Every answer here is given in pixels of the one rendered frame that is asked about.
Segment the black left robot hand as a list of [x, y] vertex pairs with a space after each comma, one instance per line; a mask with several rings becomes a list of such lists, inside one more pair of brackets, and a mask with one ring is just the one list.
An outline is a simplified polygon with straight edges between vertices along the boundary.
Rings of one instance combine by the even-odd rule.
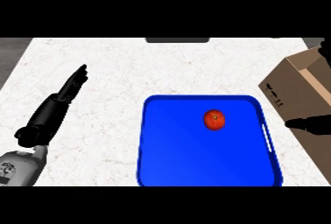
[[88, 79], [87, 73], [87, 66], [82, 65], [66, 79], [66, 83], [59, 89], [59, 92], [44, 99], [28, 120], [26, 126], [14, 133], [19, 146], [31, 148], [37, 145], [48, 145], [63, 122], [68, 106]]

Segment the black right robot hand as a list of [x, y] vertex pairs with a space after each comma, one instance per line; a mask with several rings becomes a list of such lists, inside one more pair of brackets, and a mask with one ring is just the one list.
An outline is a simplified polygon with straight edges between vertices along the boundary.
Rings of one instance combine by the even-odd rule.
[[[331, 67], [331, 38], [320, 42], [319, 54]], [[331, 115], [317, 115], [307, 118], [295, 118], [283, 122], [286, 128], [304, 130], [313, 135], [331, 135]]]

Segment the blue plastic tray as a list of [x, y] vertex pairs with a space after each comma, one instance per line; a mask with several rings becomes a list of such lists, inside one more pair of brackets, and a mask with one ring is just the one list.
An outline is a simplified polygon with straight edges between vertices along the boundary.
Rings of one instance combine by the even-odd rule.
[[[217, 109], [224, 126], [207, 129]], [[249, 95], [153, 95], [143, 103], [142, 186], [279, 186], [283, 182], [258, 101]]]

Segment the red tomato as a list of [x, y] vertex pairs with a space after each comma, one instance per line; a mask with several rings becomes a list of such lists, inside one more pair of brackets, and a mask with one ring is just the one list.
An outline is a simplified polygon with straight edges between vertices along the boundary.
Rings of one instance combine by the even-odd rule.
[[211, 109], [202, 116], [204, 125], [208, 130], [220, 130], [224, 126], [224, 114], [220, 110]]

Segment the brown cardboard box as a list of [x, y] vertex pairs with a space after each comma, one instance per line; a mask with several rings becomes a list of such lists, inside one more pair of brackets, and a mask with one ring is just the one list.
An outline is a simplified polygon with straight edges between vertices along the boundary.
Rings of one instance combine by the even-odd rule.
[[[317, 49], [285, 57], [258, 85], [283, 121], [331, 115], [331, 67]], [[331, 135], [286, 129], [331, 185]]]

